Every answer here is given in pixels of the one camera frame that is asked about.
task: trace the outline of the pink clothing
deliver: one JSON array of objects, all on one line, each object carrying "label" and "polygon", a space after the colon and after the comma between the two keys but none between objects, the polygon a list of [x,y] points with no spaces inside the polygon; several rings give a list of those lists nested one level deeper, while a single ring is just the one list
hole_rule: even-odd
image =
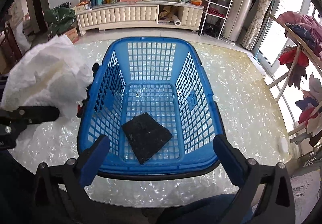
[{"label": "pink clothing", "polygon": [[304,29],[308,30],[316,43],[316,51],[322,50],[322,26],[312,16],[301,15],[297,12],[287,11],[277,18],[282,23],[299,24]]}]

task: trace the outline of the white shelf rack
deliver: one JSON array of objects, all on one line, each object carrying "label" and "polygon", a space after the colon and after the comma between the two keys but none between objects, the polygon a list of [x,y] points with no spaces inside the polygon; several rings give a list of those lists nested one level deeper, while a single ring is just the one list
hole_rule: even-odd
[{"label": "white shelf rack", "polygon": [[[215,16],[215,17],[218,17],[218,18],[220,18],[220,19],[223,19],[223,20],[224,20],[224,21],[223,21],[223,24],[222,24],[222,26],[221,26],[221,29],[220,29],[219,35],[218,35],[218,39],[219,39],[219,37],[220,37],[221,33],[223,32],[223,28],[224,28],[224,26],[225,26],[226,19],[227,19],[227,16],[228,16],[228,13],[229,13],[229,10],[230,10],[230,7],[231,7],[231,4],[232,4],[232,1],[233,1],[233,0],[230,0],[230,2],[229,2],[229,6],[228,6],[228,7],[227,7],[227,6],[224,6],[224,5],[221,5],[221,4],[218,4],[218,3],[214,3],[214,2],[212,2],[211,0],[204,0],[204,1],[206,1],[206,2],[208,3],[208,5],[207,5],[206,10],[205,10],[205,9],[203,10],[203,12],[205,13],[205,16],[204,16],[203,23],[202,23],[202,26],[201,26],[200,36],[202,36],[202,31],[203,31],[204,24],[205,24],[205,22],[206,22],[207,15],[210,15],[210,16]],[[220,6],[220,7],[226,8],[226,9],[227,9],[227,13],[226,13],[225,17],[219,16],[219,15],[216,15],[216,14],[212,14],[212,13],[208,13],[209,6],[210,6],[211,4],[214,4],[214,5],[217,5],[217,6]]]}]

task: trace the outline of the blue gripper pad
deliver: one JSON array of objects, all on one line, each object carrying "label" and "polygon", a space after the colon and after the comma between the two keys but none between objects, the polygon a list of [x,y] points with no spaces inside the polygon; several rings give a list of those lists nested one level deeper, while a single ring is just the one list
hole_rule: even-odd
[{"label": "blue gripper pad", "polygon": [[82,188],[91,185],[93,182],[94,177],[109,152],[109,146],[109,137],[106,135],[100,135],[94,144],[89,149],[84,150],[78,158],[81,162],[83,153],[84,156],[86,156],[86,153],[89,154],[89,158],[80,169],[78,183]]}]

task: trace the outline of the white plastic bag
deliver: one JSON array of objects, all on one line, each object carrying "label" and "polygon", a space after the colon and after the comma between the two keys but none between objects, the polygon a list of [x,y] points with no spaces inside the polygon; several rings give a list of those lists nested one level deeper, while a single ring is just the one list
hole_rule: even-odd
[{"label": "white plastic bag", "polygon": [[91,69],[70,39],[55,36],[28,51],[10,71],[1,107],[12,111],[20,106],[54,106],[71,119],[92,82]]}]

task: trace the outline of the basket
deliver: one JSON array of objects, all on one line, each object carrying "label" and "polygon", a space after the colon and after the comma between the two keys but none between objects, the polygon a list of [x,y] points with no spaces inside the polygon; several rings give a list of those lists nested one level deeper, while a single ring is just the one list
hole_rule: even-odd
[{"label": "basket", "polygon": [[[202,63],[188,42],[162,37],[117,40],[109,46],[89,91],[78,153],[104,134],[111,145],[99,176],[167,180],[206,174],[219,165],[212,140],[224,134],[212,96]],[[173,137],[140,165],[121,125],[144,112]]]}]

